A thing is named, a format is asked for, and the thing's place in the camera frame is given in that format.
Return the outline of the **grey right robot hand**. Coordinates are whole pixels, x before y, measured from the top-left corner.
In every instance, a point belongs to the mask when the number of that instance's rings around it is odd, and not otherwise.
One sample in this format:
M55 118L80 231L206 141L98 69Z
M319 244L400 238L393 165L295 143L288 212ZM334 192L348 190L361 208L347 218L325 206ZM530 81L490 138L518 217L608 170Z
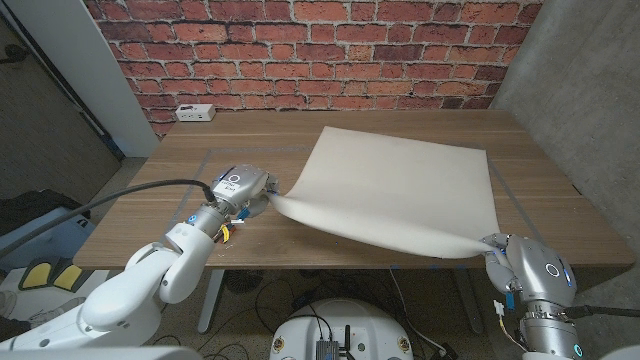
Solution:
M570 265L539 241L497 233L482 239L486 272L494 287L514 307L518 293L527 306L519 329L507 337L523 350L524 359L581 359L577 330L564 314L577 285Z

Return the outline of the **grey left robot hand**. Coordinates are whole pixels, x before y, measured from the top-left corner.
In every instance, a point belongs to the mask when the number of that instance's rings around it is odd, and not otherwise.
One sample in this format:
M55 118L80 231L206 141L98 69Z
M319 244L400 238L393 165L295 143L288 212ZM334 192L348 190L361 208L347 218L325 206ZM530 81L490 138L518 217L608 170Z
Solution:
M214 237L232 216L244 219L261 214L269 204L267 194L278 191L277 176L253 165L232 166L212 183L216 203L201 205L186 223Z

